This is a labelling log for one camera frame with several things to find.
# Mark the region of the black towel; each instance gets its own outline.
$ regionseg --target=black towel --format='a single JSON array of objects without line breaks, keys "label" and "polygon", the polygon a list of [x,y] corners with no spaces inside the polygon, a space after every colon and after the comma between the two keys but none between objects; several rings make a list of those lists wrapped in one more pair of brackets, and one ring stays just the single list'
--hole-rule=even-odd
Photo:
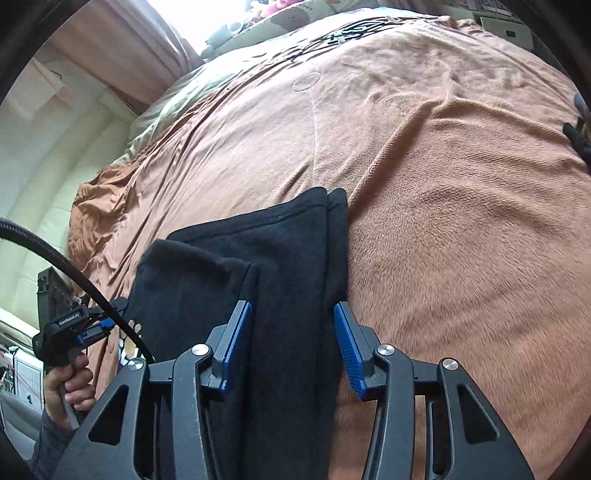
[{"label": "black towel", "polygon": [[226,323],[237,300],[255,310],[246,384],[214,406],[224,480],[322,480],[341,359],[333,308],[346,299],[344,190],[191,226],[155,241],[138,267],[126,317],[157,361]]}]

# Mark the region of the wall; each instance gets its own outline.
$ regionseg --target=wall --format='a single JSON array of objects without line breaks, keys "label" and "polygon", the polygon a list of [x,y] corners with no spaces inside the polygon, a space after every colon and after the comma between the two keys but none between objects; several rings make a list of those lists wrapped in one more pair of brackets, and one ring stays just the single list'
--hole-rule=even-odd
[{"label": "wall", "polygon": [[[45,48],[35,58],[62,75],[73,101],[52,98],[30,122],[0,106],[0,215],[66,254],[70,209],[81,183],[124,151],[133,114],[101,82]],[[0,320],[37,319],[43,259],[0,240]]]},{"label": "wall", "polygon": [[8,216],[19,192],[60,137],[96,102],[107,87],[50,46],[35,58],[62,76],[71,106],[53,97],[31,121],[0,105],[0,216]]}]

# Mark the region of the brown bedsheet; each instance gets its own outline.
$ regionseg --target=brown bedsheet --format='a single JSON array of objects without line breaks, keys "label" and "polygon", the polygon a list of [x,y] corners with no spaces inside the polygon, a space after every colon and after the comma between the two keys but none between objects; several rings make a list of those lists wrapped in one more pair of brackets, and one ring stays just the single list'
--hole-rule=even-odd
[{"label": "brown bedsheet", "polygon": [[[459,359],[543,480],[590,413],[591,179],[561,134],[574,91],[448,18],[276,58],[84,184],[69,254],[107,296],[126,295],[155,238],[343,187],[359,321],[413,358]],[[99,391],[116,336],[91,352]],[[357,480],[374,405],[341,390],[331,478]]]}]

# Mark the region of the sleeve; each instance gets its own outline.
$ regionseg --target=sleeve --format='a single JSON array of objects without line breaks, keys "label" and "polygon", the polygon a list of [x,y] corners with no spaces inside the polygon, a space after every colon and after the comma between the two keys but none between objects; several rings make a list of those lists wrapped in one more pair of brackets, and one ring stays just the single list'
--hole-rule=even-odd
[{"label": "sleeve", "polygon": [[72,433],[65,431],[43,410],[41,431],[35,444],[29,467],[40,480],[50,480],[61,456],[66,451]]}]

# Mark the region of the curtain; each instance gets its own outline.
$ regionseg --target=curtain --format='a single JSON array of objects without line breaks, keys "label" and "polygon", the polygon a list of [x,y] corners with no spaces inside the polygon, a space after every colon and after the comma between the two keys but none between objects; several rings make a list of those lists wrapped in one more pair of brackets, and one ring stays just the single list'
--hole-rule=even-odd
[{"label": "curtain", "polygon": [[140,112],[203,64],[147,0],[91,0],[49,42]]}]

